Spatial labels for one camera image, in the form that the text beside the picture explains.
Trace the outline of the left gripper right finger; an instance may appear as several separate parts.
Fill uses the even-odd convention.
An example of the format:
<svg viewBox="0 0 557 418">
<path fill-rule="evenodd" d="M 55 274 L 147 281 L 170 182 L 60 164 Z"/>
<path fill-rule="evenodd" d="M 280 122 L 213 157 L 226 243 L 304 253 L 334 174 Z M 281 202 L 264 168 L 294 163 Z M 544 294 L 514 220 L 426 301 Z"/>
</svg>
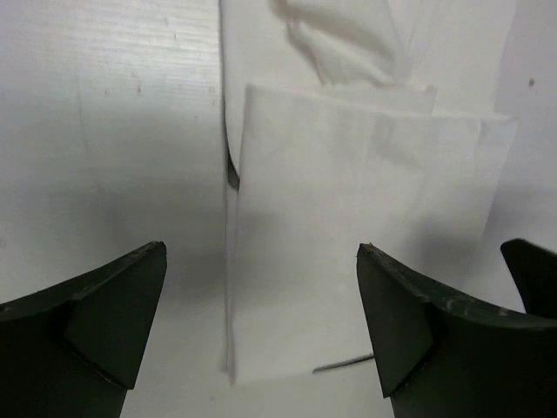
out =
<svg viewBox="0 0 557 418">
<path fill-rule="evenodd" d="M 556 314 L 500 307 L 363 244 L 359 292 L 398 417 L 553 417 Z"/>
</svg>

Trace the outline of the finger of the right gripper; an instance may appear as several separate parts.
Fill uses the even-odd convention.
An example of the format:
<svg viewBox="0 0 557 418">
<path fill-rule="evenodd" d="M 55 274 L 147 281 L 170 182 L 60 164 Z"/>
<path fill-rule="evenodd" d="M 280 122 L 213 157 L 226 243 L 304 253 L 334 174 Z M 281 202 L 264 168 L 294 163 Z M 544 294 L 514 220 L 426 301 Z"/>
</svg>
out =
<svg viewBox="0 0 557 418">
<path fill-rule="evenodd" d="M 525 239 L 500 246 L 527 314 L 556 314 L 556 252 Z"/>
</svg>

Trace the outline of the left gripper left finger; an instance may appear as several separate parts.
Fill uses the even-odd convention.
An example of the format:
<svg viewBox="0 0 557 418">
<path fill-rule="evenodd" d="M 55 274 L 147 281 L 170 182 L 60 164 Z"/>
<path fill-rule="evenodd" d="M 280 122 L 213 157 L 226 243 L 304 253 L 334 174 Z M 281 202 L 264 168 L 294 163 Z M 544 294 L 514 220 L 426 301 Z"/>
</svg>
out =
<svg viewBox="0 0 557 418">
<path fill-rule="evenodd" d="M 3 417 L 118 417 L 136 384 L 167 270 L 153 241 L 1 305 Z"/>
</svg>

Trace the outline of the white printed t shirt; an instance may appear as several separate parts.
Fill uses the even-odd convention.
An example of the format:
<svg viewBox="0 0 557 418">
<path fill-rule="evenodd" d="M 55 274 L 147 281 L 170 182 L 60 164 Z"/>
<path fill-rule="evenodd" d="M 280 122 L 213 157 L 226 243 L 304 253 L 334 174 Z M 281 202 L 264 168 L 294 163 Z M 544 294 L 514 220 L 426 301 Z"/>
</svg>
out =
<svg viewBox="0 0 557 418">
<path fill-rule="evenodd" d="M 356 254 L 456 282 L 517 123 L 494 110 L 513 1 L 223 1 L 227 371 L 372 350 Z"/>
</svg>

